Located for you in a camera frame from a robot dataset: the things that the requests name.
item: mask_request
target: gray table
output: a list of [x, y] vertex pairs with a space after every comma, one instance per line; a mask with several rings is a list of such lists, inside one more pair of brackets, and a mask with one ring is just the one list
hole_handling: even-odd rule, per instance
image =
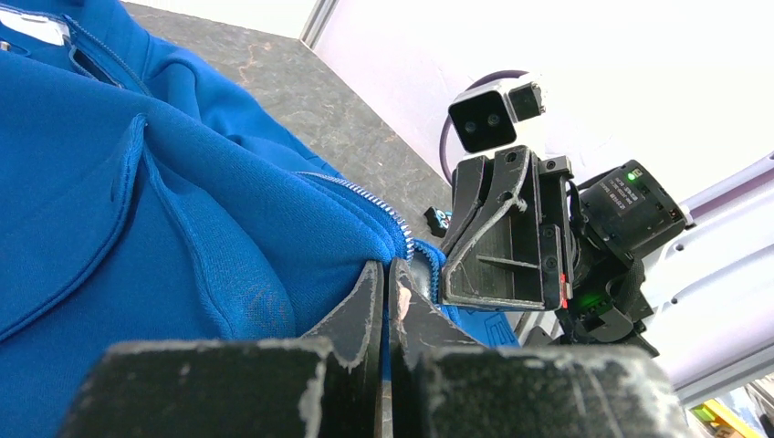
[[451, 207], [451, 189], [344, 82], [300, 41], [126, 4], [157, 37], [191, 49], [260, 104], [348, 179], [430, 235], [428, 206]]

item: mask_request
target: white tag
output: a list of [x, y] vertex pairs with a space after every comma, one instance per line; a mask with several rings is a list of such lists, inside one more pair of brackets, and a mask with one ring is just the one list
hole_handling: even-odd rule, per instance
[[21, 14], [0, 8], [0, 23], [16, 32], [57, 46], [64, 46], [65, 37], [70, 36], [67, 25], [51, 20], [47, 16]]

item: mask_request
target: jacket zipper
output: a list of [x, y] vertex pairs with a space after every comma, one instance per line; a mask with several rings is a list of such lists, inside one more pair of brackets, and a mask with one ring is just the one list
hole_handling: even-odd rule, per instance
[[401, 215], [398, 214], [398, 212], [396, 212], [395, 209], [392, 208], [389, 204], [379, 199], [379, 197], [377, 197], [375, 194], [355, 184], [354, 182], [349, 182], [347, 180], [342, 180], [341, 178], [334, 178], [332, 176], [324, 175], [321, 173], [314, 173], [314, 172], [297, 172], [297, 174], [314, 176], [315, 178], [320, 178], [321, 180], [325, 180], [329, 183], [340, 185], [341, 187], [344, 187], [352, 192], [355, 192], [361, 198], [365, 199], [366, 201], [382, 209], [382, 211], [387, 213], [395, 222], [395, 224], [400, 228], [401, 233], [403, 234], [403, 241], [405, 243], [406, 260], [411, 261], [413, 257], [413, 251], [414, 251], [414, 240], [413, 240], [413, 237], [411, 237], [411, 230], [409, 229], [409, 225], [406, 224], [406, 221], [401, 217]]
[[112, 58], [113, 62], [118, 64], [119, 67], [121, 67], [126, 72], [126, 74], [129, 75], [131, 80], [134, 81], [134, 84], [138, 88], [140, 88], [140, 91], [142, 91], [143, 94], [145, 94], [147, 96], [152, 96], [151, 91], [148, 89], [148, 87], [145, 86], [145, 84], [142, 82], [142, 79], [140, 79], [140, 77], [137, 76], [137, 73], [135, 73], [134, 70], [132, 70], [126, 64], [126, 62], [123, 61], [123, 59], [121, 59], [118, 55], [116, 55], [116, 52], [114, 52], [110, 47], [105, 45], [105, 43], [103, 43], [102, 41], [99, 41], [99, 39], [97, 39], [95, 36], [93, 36], [88, 30], [86, 30], [83, 26], [81, 26], [72, 17], [70, 17], [70, 16], [63, 16], [63, 17], [65, 19], [65, 22], [69, 26], [72, 26], [76, 31], [78, 31], [79, 33], [83, 34], [84, 37], [86, 37], [89, 40], [91, 40], [92, 43], [94, 43], [95, 45], [97, 45], [97, 47], [99, 47], [105, 53], [107, 53], [108, 56], [110, 58]]

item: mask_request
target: zippered pocket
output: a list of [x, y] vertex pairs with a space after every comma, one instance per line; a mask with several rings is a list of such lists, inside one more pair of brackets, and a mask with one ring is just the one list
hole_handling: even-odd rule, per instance
[[411, 230], [401, 215], [389, 204], [354, 182], [322, 173], [297, 172], [297, 174], [314, 178], [319, 182], [326, 182], [328, 187], [338, 189], [335, 193], [360, 206], [388, 232], [399, 251], [397, 256], [411, 261], [414, 251]]

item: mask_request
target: pocket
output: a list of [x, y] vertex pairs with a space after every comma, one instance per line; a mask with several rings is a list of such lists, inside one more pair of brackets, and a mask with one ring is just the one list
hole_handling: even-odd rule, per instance
[[144, 128], [145, 116], [135, 116], [105, 160], [90, 169], [63, 169], [83, 175], [64, 192], [12, 187], [19, 196], [48, 199], [0, 233], [0, 341], [78, 289], [115, 245], [130, 207]]

